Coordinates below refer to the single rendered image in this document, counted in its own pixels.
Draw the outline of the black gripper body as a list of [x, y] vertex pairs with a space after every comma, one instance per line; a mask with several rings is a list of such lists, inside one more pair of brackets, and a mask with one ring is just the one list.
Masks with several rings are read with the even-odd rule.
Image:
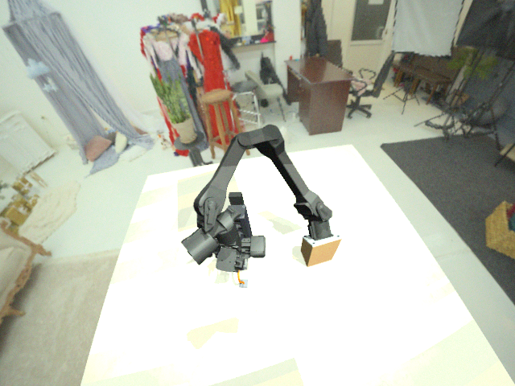
[[241, 248], [242, 254], [250, 254], [251, 258], [265, 258], [266, 257], [266, 238], [264, 236], [251, 236], [251, 238], [243, 238], [241, 240], [241, 234], [238, 234], [238, 226], [237, 227], [237, 236], [236, 238], [228, 243], [221, 243], [218, 241], [217, 250], [214, 252], [215, 255], [218, 255], [219, 252], [219, 244], [224, 244], [225, 246], [232, 247], [238, 246]]

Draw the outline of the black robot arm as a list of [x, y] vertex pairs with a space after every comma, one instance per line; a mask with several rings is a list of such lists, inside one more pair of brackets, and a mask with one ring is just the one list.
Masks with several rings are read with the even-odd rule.
[[[233, 207], [225, 204], [229, 181], [241, 160], [245, 149], [257, 148], [271, 159], [281, 176], [295, 195], [293, 205], [304, 220], [308, 220], [309, 236], [313, 241], [334, 236], [331, 233], [330, 219], [333, 210], [324, 205], [323, 200], [311, 191], [303, 181], [299, 171], [285, 151], [285, 141], [276, 125], [238, 133], [231, 139], [225, 155], [220, 160], [210, 182], [196, 196], [193, 208], [196, 213], [197, 230], [180, 241], [198, 265], [207, 260], [217, 250], [218, 241], [228, 243], [237, 236], [235, 220], [241, 215]], [[219, 244], [216, 268], [225, 272], [239, 273], [243, 269], [244, 258], [241, 248]]]

